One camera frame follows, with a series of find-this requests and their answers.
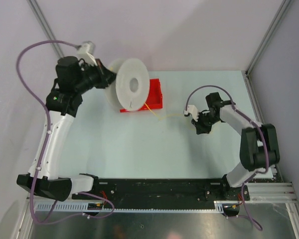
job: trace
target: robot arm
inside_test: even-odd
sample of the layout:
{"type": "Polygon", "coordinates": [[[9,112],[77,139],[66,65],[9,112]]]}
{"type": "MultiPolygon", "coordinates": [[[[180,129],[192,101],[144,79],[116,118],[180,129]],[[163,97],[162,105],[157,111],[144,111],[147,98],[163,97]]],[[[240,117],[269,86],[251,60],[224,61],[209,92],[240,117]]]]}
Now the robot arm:
{"type": "Polygon", "coordinates": [[[63,57],[56,66],[57,79],[46,98],[51,118],[51,128],[41,164],[37,161],[47,132],[47,118],[43,128],[38,152],[27,174],[19,175],[17,184],[30,191],[36,169],[39,170],[35,195],[58,201],[66,200],[71,194],[92,189],[95,177],[80,174],[69,178],[59,177],[59,161],[68,131],[82,104],[82,94],[96,87],[104,89],[114,82],[116,74],[106,69],[92,53],[94,44],[85,42],[74,56],[63,57]]]}
{"type": "MultiPolygon", "coordinates": [[[[185,116],[192,115],[192,124],[196,127],[196,133],[210,133],[216,122],[228,123],[239,135],[240,163],[228,174],[224,180],[230,188],[240,187],[244,181],[251,177],[255,171],[261,171],[266,166],[266,158],[263,146],[258,146],[260,136],[251,122],[247,121],[232,107],[230,101],[223,101],[219,93],[211,93],[206,97],[209,110],[199,112],[196,106],[188,105],[184,111],[185,116]]],[[[269,166],[280,160],[276,129],[271,124],[256,122],[264,135],[269,166]]]]}

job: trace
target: white spool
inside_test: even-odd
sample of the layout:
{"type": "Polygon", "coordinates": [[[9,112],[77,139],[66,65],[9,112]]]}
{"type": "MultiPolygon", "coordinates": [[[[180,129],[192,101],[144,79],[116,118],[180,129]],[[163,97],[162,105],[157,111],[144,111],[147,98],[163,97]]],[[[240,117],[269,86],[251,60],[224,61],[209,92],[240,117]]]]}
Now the white spool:
{"type": "Polygon", "coordinates": [[[150,91],[150,76],[144,63],[136,58],[117,59],[108,69],[117,73],[115,82],[105,89],[108,102],[117,110],[139,110],[150,91]]]}

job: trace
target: table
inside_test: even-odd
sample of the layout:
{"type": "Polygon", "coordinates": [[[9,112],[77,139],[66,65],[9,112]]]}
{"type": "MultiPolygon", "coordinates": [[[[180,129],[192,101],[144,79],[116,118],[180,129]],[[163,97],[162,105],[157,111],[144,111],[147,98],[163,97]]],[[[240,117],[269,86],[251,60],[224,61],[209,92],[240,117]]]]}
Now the table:
{"type": "MultiPolygon", "coordinates": [[[[190,118],[182,116],[188,95],[213,84],[226,89],[237,106],[254,117],[240,71],[150,72],[159,78],[163,109],[119,113],[102,90],[83,95],[60,161],[60,175],[90,173],[103,178],[220,178],[239,162],[240,136],[226,123],[214,125],[209,135],[196,135],[190,118]]],[[[196,92],[190,104],[207,108],[205,97],[218,89],[196,92]]],[[[227,97],[220,92],[222,99],[227,97]]],[[[272,178],[271,170],[261,178],[272,178]]]]}

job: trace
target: wire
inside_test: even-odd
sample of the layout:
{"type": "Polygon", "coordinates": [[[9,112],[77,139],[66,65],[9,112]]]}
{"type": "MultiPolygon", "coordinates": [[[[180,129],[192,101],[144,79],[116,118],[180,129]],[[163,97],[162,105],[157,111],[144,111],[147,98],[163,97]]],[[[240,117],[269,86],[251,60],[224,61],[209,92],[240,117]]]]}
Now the wire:
{"type": "MultiPolygon", "coordinates": [[[[43,221],[40,221],[36,217],[35,212],[34,212],[34,188],[35,188],[35,184],[36,184],[37,177],[38,177],[38,174],[39,174],[39,168],[41,166],[43,155],[44,155],[47,143],[48,143],[48,139],[49,139],[49,135],[50,135],[49,133],[51,131],[51,117],[50,117],[49,110],[45,106],[44,102],[30,89],[30,87],[24,81],[24,79],[23,79],[23,77],[21,75],[21,71],[20,71],[20,62],[21,62],[22,57],[24,56],[24,54],[28,50],[30,50],[30,49],[32,49],[32,48],[34,48],[36,46],[40,46],[40,45],[43,45],[43,44],[50,44],[50,43],[61,43],[61,44],[65,44],[65,45],[68,45],[68,46],[72,46],[72,47],[74,47],[76,49],[80,47],[80,45],[75,45],[75,44],[72,44],[72,43],[69,43],[69,42],[66,42],[66,41],[59,41],[59,40],[41,41],[41,42],[35,43],[35,44],[30,45],[30,46],[26,47],[25,49],[23,49],[20,52],[20,54],[18,55],[18,58],[16,60],[16,72],[17,72],[17,74],[19,76],[19,79],[20,79],[21,83],[23,84],[23,86],[25,87],[25,89],[41,104],[41,106],[43,107],[43,109],[45,111],[46,118],[47,118],[47,132],[46,132],[46,135],[45,135],[45,138],[44,138],[44,142],[43,142],[43,146],[42,146],[42,149],[41,149],[38,161],[37,161],[35,173],[34,173],[34,176],[33,176],[32,185],[31,185],[31,189],[30,189],[30,213],[31,213],[32,219],[33,219],[34,223],[36,223],[36,224],[45,224],[45,225],[59,223],[59,222],[64,221],[64,220],[66,220],[68,218],[71,218],[71,217],[74,217],[74,216],[77,216],[77,215],[81,215],[81,214],[73,214],[73,215],[70,215],[70,216],[65,217],[63,219],[57,220],[55,222],[47,223],[46,221],[51,216],[51,214],[52,214],[52,212],[53,212],[53,210],[55,208],[55,205],[56,205],[57,201],[55,201],[53,203],[53,205],[51,207],[51,210],[49,211],[47,217],[43,221]]],[[[104,201],[108,202],[109,204],[111,204],[111,206],[112,206],[112,211],[109,214],[107,214],[105,216],[102,216],[102,217],[93,217],[93,216],[90,216],[90,217],[92,217],[92,218],[104,218],[104,217],[108,217],[110,214],[113,213],[113,211],[114,211],[114,205],[109,200],[107,200],[105,198],[98,197],[98,196],[93,195],[93,194],[85,193],[85,192],[80,192],[79,194],[88,195],[88,196],[91,196],[91,197],[94,197],[94,198],[97,198],[97,199],[104,200],[104,201]]]]}
{"type": "Polygon", "coordinates": [[[163,120],[167,117],[183,116],[182,114],[169,114],[169,115],[165,115],[165,116],[161,117],[161,116],[157,115],[154,111],[152,111],[151,108],[146,103],[145,103],[145,106],[153,115],[155,115],[158,118],[158,120],[163,120]]]}
{"type": "Polygon", "coordinates": [[[213,87],[213,88],[218,88],[220,90],[222,90],[223,92],[226,93],[226,95],[229,97],[230,99],[230,102],[231,102],[231,107],[232,109],[237,112],[241,117],[243,117],[245,120],[247,120],[248,122],[250,122],[250,124],[252,124],[258,131],[259,135],[260,135],[260,138],[261,138],[261,141],[263,143],[263,147],[264,147],[264,152],[265,152],[265,160],[266,160],[266,167],[265,167],[265,171],[262,172],[262,171],[255,171],[255,173],[250,176],[247,180],[245,180],[242,185],[241,185],[241,198],[242,198],[242,201],[243,201],[243,205],[244,205],[244,208],[245,208],[245,211],[247,213],[247,216],[239,216],[241,218],[248,218],[250,220],[250,222],[255,226],[255,228],[257,228],[258,230],[262,231],[263,230],[263,227],[260,225],[260,223],[258,223],[255,219],[252,218],[247,206],[246,206],[246,202],[245,202],[245,198],[244,198],[244,186],[250,181],[252,180],[258,173],[260,174],[265,174],[268,172],[269,170],[269,156],[268,156],[268,149],[267,149],[267,144],[266,144],[266,141],[265,141],[265,137],[264,137],[264,134],[262,133],[261,129],[259,128],[259,126],[251,119],[249,118],[247,115],[245,115],[243,112],[241,112],[239,109],[236,108],[235,106],[235,103],[233,101],[233,98],[231,97],[231,95],[228,93],[228,91],[226,91],[225,89],[219,87],[219,86],[214,86],[214,85],[206,85],[206,86],[201,86],[201,87],[198,87],[197,89],[195,89],[192,93],[190,93],[190,95],[188,96],[187,98],[187,101],[186,101],[186,104],[185,104],[185,110],[187,109],[188,107],[188,103],[189,103],[189,100],[191,98],[191,96],[198,90],[200,89],[203,89],[203,88],[207,88],[207,87],[213,87]]]}
{"type": "Polygon", "coordinates": [[[104,191],[101,191],[101,193],[102,193],[102,195],[103,195],[103,197],[105,198],[105,199],[107,199],[108,197],[106,196],[106,194],[105,194],[105,192],[104,191]]]}

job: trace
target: black mount bracket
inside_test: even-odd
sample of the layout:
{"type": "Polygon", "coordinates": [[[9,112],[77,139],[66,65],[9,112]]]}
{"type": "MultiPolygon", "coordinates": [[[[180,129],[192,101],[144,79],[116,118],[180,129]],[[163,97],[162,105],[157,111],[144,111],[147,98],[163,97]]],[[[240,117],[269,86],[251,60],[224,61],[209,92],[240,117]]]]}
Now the black mount bracket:
{"type": "MultiPolygon", "coordinates": [[[[16,180],[17,185],[30,192],[33,177],[30,174],[19,174],[16,180]]],[[[57,201],[65,201],[71,192],[72,181],[69,178],[58,178],[48,180],[46,177],[37,179],[34,188],[34,195],[49,198],[57,201]]]]}
{"type": "MultiPolygon", "coordinates": [[[[227,189],[222,179],[99,179],[89,192],[104,191],[117,209],[195,210],[214,209],[214,201],[238,201],[241,188],[227,189]]],[[[250,200],[247,186],[244,198],[250,200]]],[[[95,200],[86,195],[72,199],[95,200]]]]}

